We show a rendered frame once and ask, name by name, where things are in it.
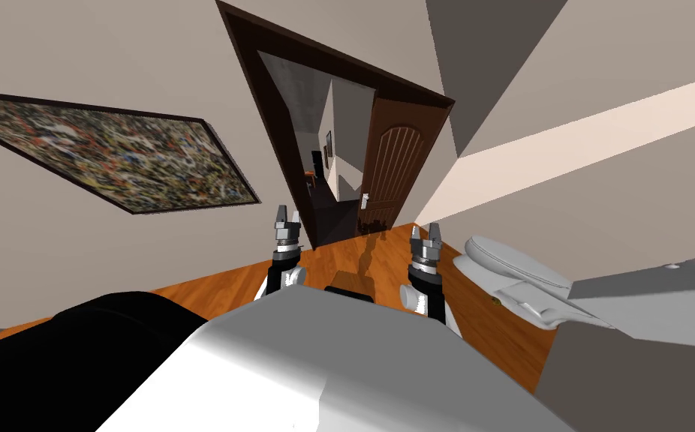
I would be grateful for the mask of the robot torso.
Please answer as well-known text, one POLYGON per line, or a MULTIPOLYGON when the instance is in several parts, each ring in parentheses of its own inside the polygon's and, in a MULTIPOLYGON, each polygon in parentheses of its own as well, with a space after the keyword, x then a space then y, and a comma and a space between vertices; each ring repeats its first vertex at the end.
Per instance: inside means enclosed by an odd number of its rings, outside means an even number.
POLYGON ((202 325, 97 432, 575 432, 443 323, 290 286, 202 325))

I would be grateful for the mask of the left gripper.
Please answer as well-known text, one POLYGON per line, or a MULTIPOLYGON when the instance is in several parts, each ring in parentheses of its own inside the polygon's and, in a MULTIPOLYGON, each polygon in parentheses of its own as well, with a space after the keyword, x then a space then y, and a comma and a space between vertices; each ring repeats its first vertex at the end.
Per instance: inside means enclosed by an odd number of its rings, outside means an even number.
POLYGON ((287 206, 279 205, 276 213, 275 240, 278 245, 298 245, 300 238, 301 219, 300 213, 294 211, 288 221, 287 206))

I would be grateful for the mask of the dark brown door leaf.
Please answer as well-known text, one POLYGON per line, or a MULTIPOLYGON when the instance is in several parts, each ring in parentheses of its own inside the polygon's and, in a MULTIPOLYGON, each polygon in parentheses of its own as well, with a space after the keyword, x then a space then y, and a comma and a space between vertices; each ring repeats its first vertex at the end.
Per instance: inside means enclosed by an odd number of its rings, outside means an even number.
POLYGON ((369 193, 369 203, 358 209, 358 235, 393 226, 449 112, 448 107, 374 99, 360 188, 360 202, 369 193))

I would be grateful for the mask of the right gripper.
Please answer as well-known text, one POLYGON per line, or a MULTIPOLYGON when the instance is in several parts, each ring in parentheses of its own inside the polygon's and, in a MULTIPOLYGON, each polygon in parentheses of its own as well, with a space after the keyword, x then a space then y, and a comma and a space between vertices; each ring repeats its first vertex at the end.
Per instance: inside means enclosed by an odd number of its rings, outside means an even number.
POLYGON ((431 222, 427 230, 427 239, 421 239, 420 228, 413 226, 411 231, 411 253, 420 259, 440 259, 442 242, 439 223, 431 222))

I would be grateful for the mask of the white toilet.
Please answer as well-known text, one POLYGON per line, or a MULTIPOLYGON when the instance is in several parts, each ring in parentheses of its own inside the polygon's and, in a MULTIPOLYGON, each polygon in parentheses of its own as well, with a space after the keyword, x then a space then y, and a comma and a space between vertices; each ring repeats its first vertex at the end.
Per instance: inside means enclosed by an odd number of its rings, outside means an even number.
POLYGON ((453 265, 490 298, 539 329, 555 330, 567 321, 612 327, 569 300, 571 281, 500 242, 474 235, 453 265))

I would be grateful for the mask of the white vanity cabinet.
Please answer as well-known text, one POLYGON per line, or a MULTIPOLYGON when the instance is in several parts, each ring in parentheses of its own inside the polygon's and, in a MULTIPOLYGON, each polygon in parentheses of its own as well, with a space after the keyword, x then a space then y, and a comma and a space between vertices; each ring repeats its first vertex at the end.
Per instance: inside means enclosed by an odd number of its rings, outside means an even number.
POLYGON ((695 259, 573 284, 534 395, 575 432, 695 432, 695 259))

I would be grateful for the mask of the multicoloured framed painting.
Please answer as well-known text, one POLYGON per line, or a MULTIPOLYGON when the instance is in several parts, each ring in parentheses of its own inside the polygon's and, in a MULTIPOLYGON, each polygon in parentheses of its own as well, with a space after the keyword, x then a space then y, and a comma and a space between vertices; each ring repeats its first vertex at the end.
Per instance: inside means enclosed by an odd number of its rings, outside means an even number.
POLYGON ((259 203, 200 118, 0 94, 0 146, 131 215, 259 203))

